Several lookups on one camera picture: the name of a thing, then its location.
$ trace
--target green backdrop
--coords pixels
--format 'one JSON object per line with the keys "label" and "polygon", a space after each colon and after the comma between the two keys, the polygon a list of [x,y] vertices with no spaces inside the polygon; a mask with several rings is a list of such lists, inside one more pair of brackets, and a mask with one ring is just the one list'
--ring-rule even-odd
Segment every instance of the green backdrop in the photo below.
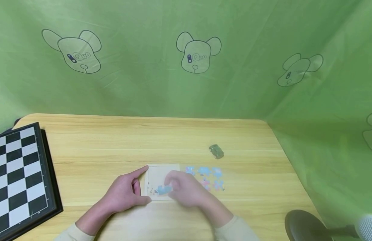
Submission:
{"label": "green backdrop", "polygon": [[372,0],[0,0],[0,131],[33,112],[263,119],[346,224],[372,213]]}

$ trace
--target sleeve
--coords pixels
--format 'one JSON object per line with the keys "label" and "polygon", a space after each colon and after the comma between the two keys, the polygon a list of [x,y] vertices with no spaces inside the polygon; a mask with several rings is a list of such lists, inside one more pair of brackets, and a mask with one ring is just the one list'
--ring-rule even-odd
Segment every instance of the sleeve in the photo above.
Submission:
{"label": "sleeve", "polygon": [[55,241],[93,241],[95,236],[89,236],[81,231],[76,224],[70,226],[67,230],[63,231]]}
{"label": "sleeve", "polygon": [[259,241],[259,238],[249,225],[237,216],[234,216],[225,226],[215,229],[217,241]]}

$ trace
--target black and white checkered board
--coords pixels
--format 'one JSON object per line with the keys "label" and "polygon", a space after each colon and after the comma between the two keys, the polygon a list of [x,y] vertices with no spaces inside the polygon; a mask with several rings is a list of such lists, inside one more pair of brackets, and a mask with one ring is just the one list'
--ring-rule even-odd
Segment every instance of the black and white checkered board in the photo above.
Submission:
{"label": "black and white checkered board", "polygon": [[12,240],[62,211],[39,123],[0,136],[0,240]]}

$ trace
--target wooden table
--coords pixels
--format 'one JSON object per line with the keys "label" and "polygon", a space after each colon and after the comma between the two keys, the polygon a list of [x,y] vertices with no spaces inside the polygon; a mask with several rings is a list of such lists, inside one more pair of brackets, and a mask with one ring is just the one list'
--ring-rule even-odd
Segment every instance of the wooden table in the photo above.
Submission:
{"label": "wooden table", "polygon": [[[14,128],[34,122],[46,130],[64,212],[18,240],[52,240],[98,201],[118,175],[150,163],[180,163],[181,170],[220,167],[226,191],[213,193],[262,241],[288,241],[284,218],[290,210],[318,216],[272,130],[260,120],[31,114]],[[212,144],[222,148],[222,159],[213,158]],[[113,216],[99,240],[213,236],[198,210],[167,201]]]}

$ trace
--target toy car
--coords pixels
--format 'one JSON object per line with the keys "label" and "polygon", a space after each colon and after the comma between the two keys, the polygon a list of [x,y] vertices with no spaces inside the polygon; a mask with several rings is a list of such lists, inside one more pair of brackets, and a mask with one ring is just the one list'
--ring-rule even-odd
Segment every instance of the toy car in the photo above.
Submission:
{"label": "toy car", "polygon": [[221,159],[224,156],[222,149],[217,144],[211,145],[209,150],[216,159]]}

